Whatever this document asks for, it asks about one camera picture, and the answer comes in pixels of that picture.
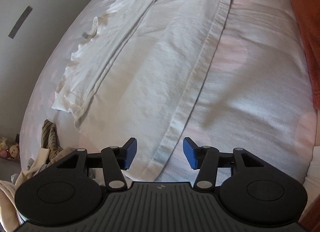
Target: striped cloth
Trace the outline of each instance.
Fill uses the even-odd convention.
[[[49,120],[45,120],[42,126],[41,148],[49,149],[48,160],[51,161],[63,149],[56,142],[57,127]]]

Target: folded white clothing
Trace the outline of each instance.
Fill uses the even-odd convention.
[[[71,112],[77,123],[117,54],[156,0],[117,0],[93,20],[92,37],[72,53],[59,83],[53,109]]]
[[[231,0],[180,0],[178,8],[176,1],[158,0],[150,8],[79,125],[100,150],[137,138],[136,157],[125,172],[132,180],[155,180],[175,148],[206,78]]]
[[[305,207],[306,211],[320,194],[320,146],[315,146],[313,148],[313,158],[310,162],[310,167],[303,186],[308,193],[308,202]]]

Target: white fabric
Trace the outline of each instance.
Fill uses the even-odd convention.
[[[99,152],[101,147],[112,145],[108,141],[92,143],[78,133],[70,113],[51,109],[51,106],[71,53],[77,51],[83,40],[81,34],[89,32],[92,19],[101,16],[115,1],[92,0],[70,26],[43,69],[20,132],[23,169],[27,168],[29,158],[37,156],[45,119],[57,124],[60,144],[64,148],[72,146]],[[172,1],[178,8],[183,2]],[[157,42],[167,25],[167,17],[170,20],[177,10],[174,5],[173,14],[166,14],[167,10],[155,10],[155,13],[161,12],[163,18],[158,22],[153,20],[151,11],[141,22],[141,25],[145,23],[150,27],[146,31],[137,29],[139,36],[136,40],[149,36],[145,38],[145,46]],[[138,47],[132,49],[133,53],[145,55],[142,44],[132,46]],[[207,100],[196,103],[181,138],[190,136],[199,145],[211,144],[225,152],[244,147],[303,183],[312,158],[316,112],[290,0],[232,0],[207,79],[209,76],[215,76],[210,82],[212,98],[208,97],[207,90]],[[219,173],[217,184],[228,176],[228,172]],[[180,140],[157,181],[193,183],[196,175],[197,171],[190,168],[183,155]]]
[[[139,141],[138,151],[126,171],[129,178],[154,181],[166,164],[199,96],[230,1],[184,0],[159,41],[145,47],[145,55],[138,52],[132,55],[136,39],[129,39],[130,48],[120,52],[102,80],[98,99],[92,101],[79,130],[102,146],[103,142],[119,144],[135,136]],[[161,4],[161,10],[171,9],[168,1],[163,0]],[[117,18],[120,24],[122,17]],[[96,48],[99,50],[105,45],[108,50],[106,40]],[[96,64],[96,57],[103,55],[103,52],[89,52],[81,61]],[[73,76],[70,82],[76,83],[72,89],[80,86]],[[106,120],[99,125],[96,119]]]
[[[156,0],[117,0],[102,17],[97,31],[71,56],[57,88],[53,109],[71,112],[78,122],[92,96],[140,21]]]
[[[318,110],[316,143],[313,148],[313,157],[310,162],[307,177],[303,183],[308,194],[308,202],[304,213],[320,194],[320,111]]]
[[[188,125],[156,181],[195,181],[198,171],[182,150],[183,138],[191,137],[221,152],[245,148],[303,183],[316,122],[290,0],[232,0]],[[229,169],[219,169],[217,185],[229,176]]]

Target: ribbed black surface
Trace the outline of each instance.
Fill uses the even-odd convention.
[[[41,228],[25,223],[18,232],[302,232],[298,224],[257,228],[235,220],[215,197],[194,191],[189,183],[140,183],[112,193],[90,217],[65,227]]]

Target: orange blanket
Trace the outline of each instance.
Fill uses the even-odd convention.
[[[313,104],[320,110],[320,0],[291,0],[309,66]]]
[[[299,220],[307,231],[319,232],[320,231],[320,196],[314,201],[308,212]]]

